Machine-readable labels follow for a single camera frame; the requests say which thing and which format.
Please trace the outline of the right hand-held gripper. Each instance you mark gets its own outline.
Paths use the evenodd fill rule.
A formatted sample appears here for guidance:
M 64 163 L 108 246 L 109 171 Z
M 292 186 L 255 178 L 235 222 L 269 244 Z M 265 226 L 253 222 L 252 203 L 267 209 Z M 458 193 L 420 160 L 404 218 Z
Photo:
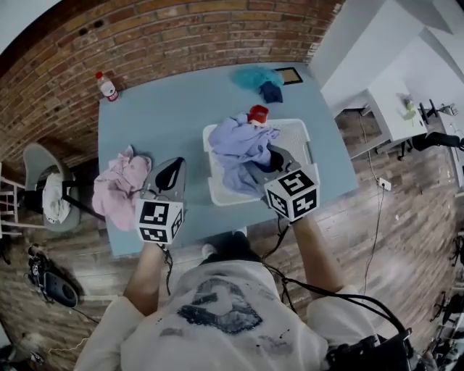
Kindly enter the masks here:
M 268 145 L 270 172 L 255 165 L 249 174 L 262 189 L 266 206 L 295 222 L 320 206 L 320 176 L 316 163 L 301 165 L 289 151 Z

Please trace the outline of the white plastic laundry basket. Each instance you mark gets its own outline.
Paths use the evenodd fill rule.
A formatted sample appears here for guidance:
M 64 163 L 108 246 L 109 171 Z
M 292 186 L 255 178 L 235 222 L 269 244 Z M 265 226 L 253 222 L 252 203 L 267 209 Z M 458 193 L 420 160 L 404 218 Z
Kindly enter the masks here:
M 287 150 L 301 165 L 312 164 L 312 155 L 309 146 L 310 137 L 306 125 L 302 120 L 268 120 L 268 124 L 270 127 L 280 130 L 279 137 L 274 141 L 276 146 Z M 208 154 L 210 163 L 208 186 L 213 204 L 219 207 L 228 207 L 258 201 L 259 199 L 256 197 L 231 191 L 224 186 L 224 168 L 209 144 L 209 136 L 217 126 L 217 124 L 213 124 L 204 127 L 202 134 L 204 152 Z

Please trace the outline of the lavender garment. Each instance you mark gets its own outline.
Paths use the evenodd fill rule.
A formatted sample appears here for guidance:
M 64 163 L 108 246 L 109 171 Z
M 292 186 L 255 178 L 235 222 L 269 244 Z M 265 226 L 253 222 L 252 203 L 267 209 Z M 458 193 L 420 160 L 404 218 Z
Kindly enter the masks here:
M 229 191 L 254 198 L 262 197 L 262 191 L 245 164 L 256 162 L 268 166 L 268 145 L 273 144 L 279 135 L 279 129 L 253 125 L 245 113 L 229 117 L 220 123 L 210 133 L 208 141 L 224 169 L 223 185 Z

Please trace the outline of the pink garment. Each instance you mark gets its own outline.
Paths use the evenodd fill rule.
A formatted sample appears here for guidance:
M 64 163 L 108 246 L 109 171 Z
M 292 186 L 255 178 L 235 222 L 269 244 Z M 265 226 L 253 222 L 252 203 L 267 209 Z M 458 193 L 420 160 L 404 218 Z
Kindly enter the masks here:
M 108 168 L 94 181 L 92 207 L 97 214 L 108 217 L 121 231 L 135 228 L 136 200 L 152 171 L 152 160 L 134 154 L 128 146 L 108 163 Z

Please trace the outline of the red garment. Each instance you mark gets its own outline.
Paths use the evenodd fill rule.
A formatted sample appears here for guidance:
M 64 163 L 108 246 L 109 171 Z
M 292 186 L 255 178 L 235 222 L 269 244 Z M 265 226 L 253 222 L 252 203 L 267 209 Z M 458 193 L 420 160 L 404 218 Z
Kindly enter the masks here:
M 269 109 L 262 105 L 254 105 L 247 114 L 248 123 L 255 126 L 266 126 Z

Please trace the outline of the person's right forearm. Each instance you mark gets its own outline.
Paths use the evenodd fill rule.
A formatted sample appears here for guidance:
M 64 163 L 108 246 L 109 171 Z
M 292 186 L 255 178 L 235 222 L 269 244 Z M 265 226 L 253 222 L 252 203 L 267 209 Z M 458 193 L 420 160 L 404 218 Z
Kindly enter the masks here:
M 329 251 L 320 227 L 309 214 L 292 224 L 306 283 L 331 293 L 344 287 L 341 266 Z

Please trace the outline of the black framed tan board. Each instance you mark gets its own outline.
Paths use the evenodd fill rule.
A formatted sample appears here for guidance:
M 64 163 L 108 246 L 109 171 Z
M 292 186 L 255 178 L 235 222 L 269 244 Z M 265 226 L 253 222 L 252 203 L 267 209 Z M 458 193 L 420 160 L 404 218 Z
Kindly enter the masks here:
M 285 86 L 303 82 L 302 77 L 297 72 L 295 67 L 277 68 L 275 71 L 280 74 Z

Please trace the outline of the teal fluffy cloth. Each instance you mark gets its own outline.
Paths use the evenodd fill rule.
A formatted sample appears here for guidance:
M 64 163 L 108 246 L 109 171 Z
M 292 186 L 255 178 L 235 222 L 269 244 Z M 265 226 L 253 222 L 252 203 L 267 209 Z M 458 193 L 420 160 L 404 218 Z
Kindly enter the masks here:
M 284 84 L 282 75 L 273 69 L 259 66 L 240 67 L 231 73 L 231 81 L 245 90 L 259 90 L 266 83 L 280 87 Z

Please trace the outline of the white crumpled garment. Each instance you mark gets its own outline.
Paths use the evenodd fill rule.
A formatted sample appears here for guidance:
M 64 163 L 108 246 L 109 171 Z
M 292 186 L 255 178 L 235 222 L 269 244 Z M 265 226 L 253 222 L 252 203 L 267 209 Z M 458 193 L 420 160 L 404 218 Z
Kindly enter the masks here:
M 43 188 L 43 214 L 51 224 L 63 223 L 70 213 L 70 203 L 63 199 L 62 182 L 61 174 L 52 173 Z

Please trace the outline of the white desk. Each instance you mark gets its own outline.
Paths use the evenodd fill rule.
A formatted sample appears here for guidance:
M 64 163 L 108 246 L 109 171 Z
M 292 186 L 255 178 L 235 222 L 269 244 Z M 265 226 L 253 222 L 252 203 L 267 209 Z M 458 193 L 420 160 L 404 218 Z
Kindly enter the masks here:
M 415 105 L 412 112 L 415 115 L 408 118 L 404 100 L 406 87 L 403 83 L 397 83 L 393 88 L 370 88 L 364 90 L 362 97 L 366 99 L 363 115 L 371 112 L 378 124 L 381 134 L 374 139 L 365 140 L 354 149 L 349 149 L 351 159 L 361 156 L 370 150 L 384 153 L 400 145 L 403 141 L 428 133 L 426 124 Z

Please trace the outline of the grey shell chair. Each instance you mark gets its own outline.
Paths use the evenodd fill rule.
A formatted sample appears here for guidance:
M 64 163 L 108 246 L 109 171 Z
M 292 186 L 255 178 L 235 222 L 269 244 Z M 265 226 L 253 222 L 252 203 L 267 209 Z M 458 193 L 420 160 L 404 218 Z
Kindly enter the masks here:
M 24 205 L 27 209 L 43 215 L 43 225 L 54 232 L 66 232 L 76 228 L 80 223 L 82 211 L 104 221 L 105 218 L 97 214 L 92 208 L 80 203 L 78 190 L 85 186 L 92 186 L 92 181 L 75 180 L 67 165 L 58 160 L 48 149 L 38 143 L 30 143 L 23 152 L 25 164 L 25 195 Z M 47 177 L 52 173 L 59 173 L 63 177 L 63 199 L 70 203 L 70 213 L 63 223 L 51 224 L 46 220 L 42 208 L 42 192 Z

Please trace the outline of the vase with pink flowers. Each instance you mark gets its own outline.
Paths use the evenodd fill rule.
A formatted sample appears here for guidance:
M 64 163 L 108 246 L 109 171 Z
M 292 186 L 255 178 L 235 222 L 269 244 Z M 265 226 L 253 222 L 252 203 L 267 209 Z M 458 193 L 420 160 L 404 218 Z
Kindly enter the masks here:
M 415 105 L 410 94 L 397 93 L 397 98 L 401 104 L 401 109 L 397 109 L 397 114 L 402 117 L 404 121 L 408 121 L 414 126 L 415 122 Z

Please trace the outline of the black oval device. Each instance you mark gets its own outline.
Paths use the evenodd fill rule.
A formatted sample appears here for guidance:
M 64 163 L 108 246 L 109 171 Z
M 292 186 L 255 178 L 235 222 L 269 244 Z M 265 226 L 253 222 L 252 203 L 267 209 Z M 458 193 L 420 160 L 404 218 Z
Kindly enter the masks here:
M 28 248 L 29 281 L 39 290 L 46 302 L 74 309 L 78 305 L 75 286 L 45 253 L 33 244 Z

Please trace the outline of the white wooden stool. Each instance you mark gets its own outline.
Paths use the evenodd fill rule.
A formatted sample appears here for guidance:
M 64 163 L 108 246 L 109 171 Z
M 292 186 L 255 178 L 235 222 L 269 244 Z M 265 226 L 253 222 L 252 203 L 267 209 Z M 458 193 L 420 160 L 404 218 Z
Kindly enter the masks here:
M 18 228 L 25 228 L 19 222 L 20 200 L 18 193 L 25 186 L 2 175 L 3 164 L 0 162 L 0 240 L 5 235 L 21 235 Z

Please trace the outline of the black office chair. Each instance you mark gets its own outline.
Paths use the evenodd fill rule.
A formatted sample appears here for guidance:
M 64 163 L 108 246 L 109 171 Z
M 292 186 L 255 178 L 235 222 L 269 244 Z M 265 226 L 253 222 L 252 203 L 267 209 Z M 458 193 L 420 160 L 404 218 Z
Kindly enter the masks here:
M 399 161 L 402 161 L 405 156 L 405 145 L 408 144 L 408 152 L 413 149 L 417 151 L 424 151 L 432 146 L 446 146 L 450 148 L 456 148 L 464 151 L 464 138 L 459 136 L 452 136 L 445 133 L 430 132 L 419 136 L 413 136 L 411 139 L 401 143 L 401 154 L 397 157 Z

